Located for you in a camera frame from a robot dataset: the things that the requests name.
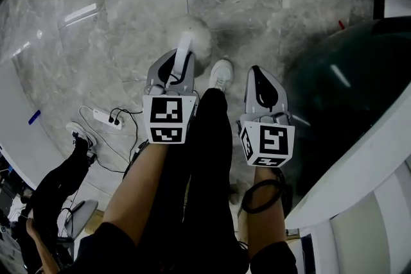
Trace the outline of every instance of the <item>power strip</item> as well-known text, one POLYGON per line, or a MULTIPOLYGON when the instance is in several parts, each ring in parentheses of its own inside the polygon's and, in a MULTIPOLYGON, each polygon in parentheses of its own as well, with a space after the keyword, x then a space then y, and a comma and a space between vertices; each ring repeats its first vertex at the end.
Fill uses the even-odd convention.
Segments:
POLYGON ((118 117, 119 124, 116 125, 116 124, 114 124, 114 121, 112 123, 109 122, 110 114, 106 111, 100 110, 99 108, 94 108, 93 111, 92 111, 92 114, 93 114, 95 120, 98 120, 102 123, 105 123, 105 124, 109 125, 110 127, 113 127, 115 129, 118 129, 118 130, 121 130, 121 128, 123 127, 123 124, 124 124, 123 118, 120 117, 120 116, 118 117))

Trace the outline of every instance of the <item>blue object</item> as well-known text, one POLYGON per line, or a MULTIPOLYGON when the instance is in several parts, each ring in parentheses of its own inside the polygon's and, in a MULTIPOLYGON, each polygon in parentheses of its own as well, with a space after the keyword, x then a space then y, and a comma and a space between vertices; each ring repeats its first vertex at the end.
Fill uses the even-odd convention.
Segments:
POLYGON ((36 113, 34 113, 34 115, 28 121, 28 124, 31 126, 31 124, 39 117, 40 114, 41 114, 41 111, 37 110, 36 113))

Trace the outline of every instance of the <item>black trousers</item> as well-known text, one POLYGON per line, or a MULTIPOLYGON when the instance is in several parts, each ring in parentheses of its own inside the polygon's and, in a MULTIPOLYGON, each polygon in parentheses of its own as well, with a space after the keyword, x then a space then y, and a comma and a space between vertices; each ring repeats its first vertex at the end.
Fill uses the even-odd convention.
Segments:
POLYGON ((215 268, 247 272, 247 251, 234 236, 229 209, 231 157, 227 102, 223 92, 209 89, 200 101, 186 143, 169 148, 137 247, 139 273, 198 273, 215 268))
POLYGON ((28 273, 35 273, 42 264, 35 243, 27 234, 26 218, 33 209, 34 226, 48 250, 55 253, 58 237, 57 218, 63 203, 79 189, 89 170, 88 147, 85 140, 79 139, 76 142, 70 157, 43 178, 19 217, 15 236, 21 247, 28 273))

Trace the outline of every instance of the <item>white sneaker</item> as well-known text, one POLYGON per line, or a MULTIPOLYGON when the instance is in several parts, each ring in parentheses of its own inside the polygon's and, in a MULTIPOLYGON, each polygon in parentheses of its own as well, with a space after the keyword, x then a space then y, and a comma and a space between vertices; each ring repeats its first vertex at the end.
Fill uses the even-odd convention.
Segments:
POLYGON ((228 60, 219 60, 211 69, 209 88, 225 92, 234 79, 234 67, 228 60))
POLYGON ((76 142, 78 138, 84 139, 85 141, 89 143, 89 149, 97 145, 97 139, 95 138, 95 136, 89 132, 86 132, 85 129, 82 126, 80 126, 78 123, 74 121, 67 123, 66 129, 73 136, 74 142, 76 142))

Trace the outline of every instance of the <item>white cable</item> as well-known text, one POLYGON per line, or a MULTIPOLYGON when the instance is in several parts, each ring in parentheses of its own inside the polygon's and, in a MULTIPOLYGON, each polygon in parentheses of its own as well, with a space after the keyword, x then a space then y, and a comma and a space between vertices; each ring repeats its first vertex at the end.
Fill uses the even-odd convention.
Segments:
POLYGON ((87 107, 87 106, 85 106, 85 105, 82 105, 82 106, 80 106, 80 107, 78 108, 78 113, 79 113, 79 115, 82 117, 82 119, 84 120, 84 122, 86 123, 86 125, 87 125, 98 137, 100 137, 100 139, 110 148, 110 150, 112 150, 116 155, 118 155, 120 158, 122 158, 122 159, 128 164, 128 161, 127 161, 125 158, 123 158, 123 156, 122 156, 120 153, 118 153, 114 148, 112 148, 112 147, 108 144, 108 142, 106 142, 105 139, 104 139, 98 132, 96 132, 96 130, 94 130, 94 129, 88 124, 87 120, 84 118, 84 116, 82 115, 82 113, 81 113, 81 111, 80 111, 83 107, 84 107, 84 108, 88 108, 91 112, 93 112, 93 111, 92 111, 92 108, 91 108, 91 107, 87 107))

